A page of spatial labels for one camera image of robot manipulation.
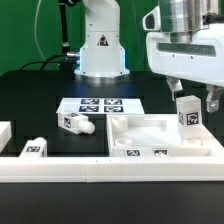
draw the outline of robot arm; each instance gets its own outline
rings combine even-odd
[[[148,63],[167,76],[173,99],[180,79],[207,84],[207,109],[217,111],[224,90],[224,23],[218,0],[159,0],[143,18]]]
[[[83,0],[86,41],[80,50],[76,79],[94,83],[126,77],[125,52],[120,45],[120,7],[115,0]]]

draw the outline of white housing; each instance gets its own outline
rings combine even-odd
[[[115,78],[129,74],[125,51],[119,42],[120,8],[115,0],[84,0],[86,42],[80,50],[76,75]]]

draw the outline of white tray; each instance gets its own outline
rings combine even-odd
[[[107,116],[110,156],[126,158],[214,157],[224,156],[221,144],[202,125],[200,136],[184,141],[178,133],[177,115],[122,115],[128,120],[127,130],[113,131]]]

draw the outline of green background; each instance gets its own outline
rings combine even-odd
[[[150,12],[158,0],[117,0],[121,8],[120,42],[126,50],[126,67],[131,71],[149,70],[146,56],[146,32],[142,18]],[[41,61],[34,39],[34,21],[38,0],[11,0],[0,2],[0,75],[17,70],[32,61]],[[67,7],[69,42],[73,51],[84,43],[84,6]],[[61,53],[61,27],[58,0],[43,0],[38,19],[38,40],[48,58]],[[33,65],[29,69],[38,69]]]

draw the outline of white block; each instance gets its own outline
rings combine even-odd
[[[94,124],[89,122],[87,116],[71,111],[58,113],[58,126],[75,134],[92,134],[95,130]]]
[[[86,165],[87,182],[121,181],[120,158],[92,159]]]
[[[0,153],[12,137],[11,123],[0,122]]]
[[[196,96],[177,98],[178,132],[183,139],[202,134],[201,100]]]
[[[47,141],[44,138],[27,141],[19,157],[47,157]]]

